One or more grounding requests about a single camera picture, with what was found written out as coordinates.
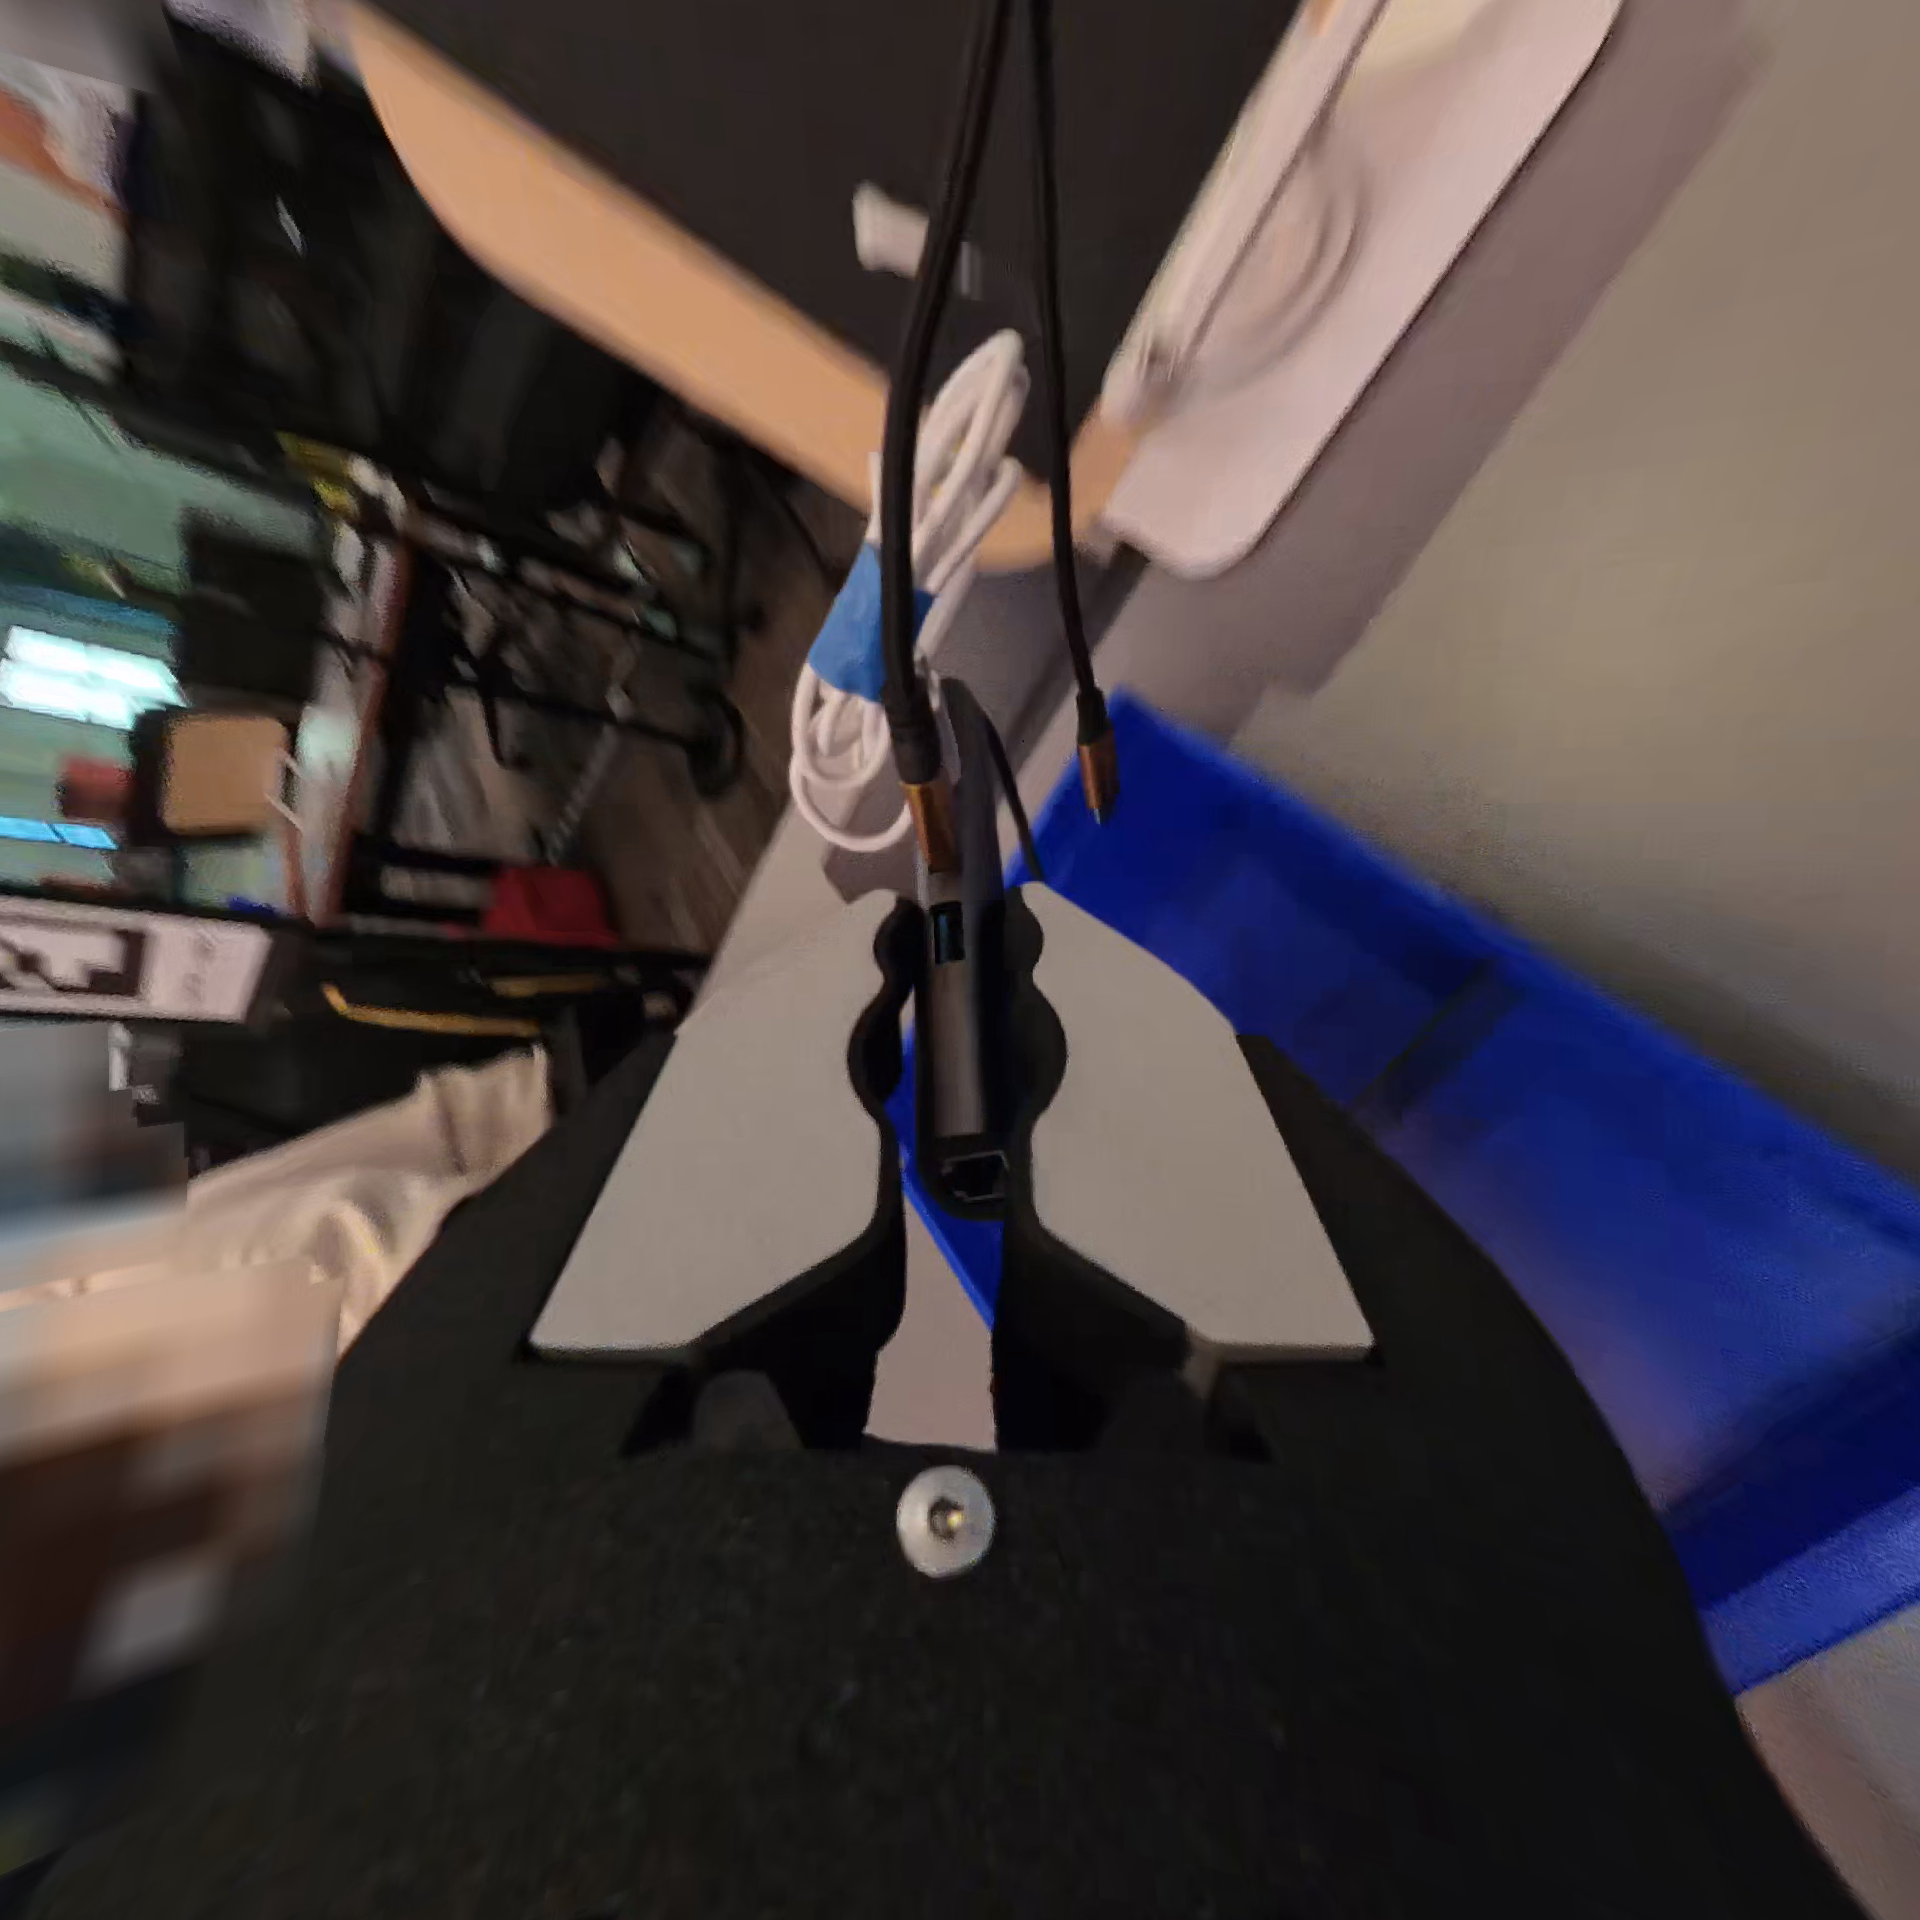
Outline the blue tape band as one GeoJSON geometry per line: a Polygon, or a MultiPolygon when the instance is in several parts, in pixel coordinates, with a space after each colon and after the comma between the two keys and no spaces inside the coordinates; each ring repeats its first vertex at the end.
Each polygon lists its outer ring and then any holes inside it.
{"type": "Polygon", "coordinates": [[[863,543],[854,553],[804,661],[829,693],[847,693],[882,709],[889,688],[889,648],[882,619],[882,554],[874,543],[863,543]]]}

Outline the white folding stand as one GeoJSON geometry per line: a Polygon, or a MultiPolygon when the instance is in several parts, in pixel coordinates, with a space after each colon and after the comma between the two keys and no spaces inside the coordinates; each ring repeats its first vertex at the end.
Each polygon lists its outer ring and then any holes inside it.
{"type": "Polygon", "coordinates": [[[1305,482],[1623,3],[1302,3],[1114,349],[1074,537],[1202,580],[1305,482]]]}

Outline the blue plastic bin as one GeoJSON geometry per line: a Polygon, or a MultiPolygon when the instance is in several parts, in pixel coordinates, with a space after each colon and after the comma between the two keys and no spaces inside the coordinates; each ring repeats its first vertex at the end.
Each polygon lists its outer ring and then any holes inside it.
{"type": "Polygon", "coordinates": [[[1240,760],[1121,702],[1123,785],[1041,811],[1017,886],[1048,886],[1182,972],[1233,1025],[1355,1287],[1358,1361],[988,1367],[1005,1452],[1098,1442],[1131,1390],[1209,1423],[1221,1381],[1329,1376],[1466,1403],[1492,1466],[1524,1436],[1517,1319],[1572,1371],[1668,1538],[1707,1654],[1743,1695],[1917,1602],[1917,1196],[1616,1008],[1240,760]]]}

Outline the grey usb hub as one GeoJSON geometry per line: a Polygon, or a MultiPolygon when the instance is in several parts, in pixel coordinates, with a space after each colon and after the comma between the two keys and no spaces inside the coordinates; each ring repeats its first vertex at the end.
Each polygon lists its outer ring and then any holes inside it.
{"type": "Polygon", "coordinates": [[[931,871],[919,862],[923,959],[915,1000],[919,1177],[940,1211],[973,1225],[1005,1218],[1030,1172],[1026,1127],[1041,1089],[1041,923],[1026,889],[1001,876],[998,804],[1013,811],[1019,852],[1032,856],[998,727],[973,715],[952,779],[957,866],[931,871]]]}

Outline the person's white shirt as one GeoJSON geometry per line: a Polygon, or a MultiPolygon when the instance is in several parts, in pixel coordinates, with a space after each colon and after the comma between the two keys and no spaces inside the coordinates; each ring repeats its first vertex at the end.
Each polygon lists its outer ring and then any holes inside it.
{"type": "Polygon", "coordinates": [[[435,1066],[416,1089],[191,1182],[181,1260],[299,1267],[340,1305],[340,1354],[451,1211],[554,1121],[546,1048],[435,1066]]]}

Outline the wooden board with dark panel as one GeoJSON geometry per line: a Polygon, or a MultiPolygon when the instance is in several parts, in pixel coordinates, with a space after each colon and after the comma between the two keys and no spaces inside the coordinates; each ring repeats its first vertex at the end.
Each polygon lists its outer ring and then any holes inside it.
{"type": "MultiPolygon", "coordinates": [[[[1299,3],[1053,3],[1074,531],[1144,427],[1099,386],[1299,3]]],[[[343,3],[409,180],[509,289],[863,504],[976,3],[343,3]]]]}

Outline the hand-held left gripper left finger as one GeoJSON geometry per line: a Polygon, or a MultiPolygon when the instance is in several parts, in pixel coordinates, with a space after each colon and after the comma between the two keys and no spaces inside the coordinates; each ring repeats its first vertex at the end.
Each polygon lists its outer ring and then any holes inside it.
{"type": "Polygon", "coordinates": [[[906,1309],[898,1139],[911,901],[872,892],[713,989],[574,1238],[530,1346],[874,1361],[906,1309]]]}

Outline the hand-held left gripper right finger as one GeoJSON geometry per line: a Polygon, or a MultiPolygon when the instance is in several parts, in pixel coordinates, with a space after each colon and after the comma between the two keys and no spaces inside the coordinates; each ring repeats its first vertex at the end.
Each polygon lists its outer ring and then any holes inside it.
{"type": "Polygon", "coordinates": [[[1030,1048],[996,1354],[1358,1361],[1376,1335],[1233,1025],[1048,886],[1005,903],[1030,1048]]]}

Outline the grey desk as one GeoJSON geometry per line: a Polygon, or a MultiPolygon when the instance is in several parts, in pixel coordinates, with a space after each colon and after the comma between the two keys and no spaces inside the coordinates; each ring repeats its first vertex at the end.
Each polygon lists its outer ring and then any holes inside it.
{"type": "MultiPolygon", "coordinates": [[[[1632,3],[1506,230],[1599,211],[1654,110],[1743,106],[1275,767],[1376,852],[1917,1177],[1917,3],[1632,3]]],[[[1249,1385],[1257,1458],[1026,1458],[998,1613],[889,1641],[783,1896],[835,1916],[1914,1914],[1846,1707],[1917,1744],[1914,1605],[1752,1695],[1552,1341],[1524,1436],[1426,1390],[1249,1385]]]]}

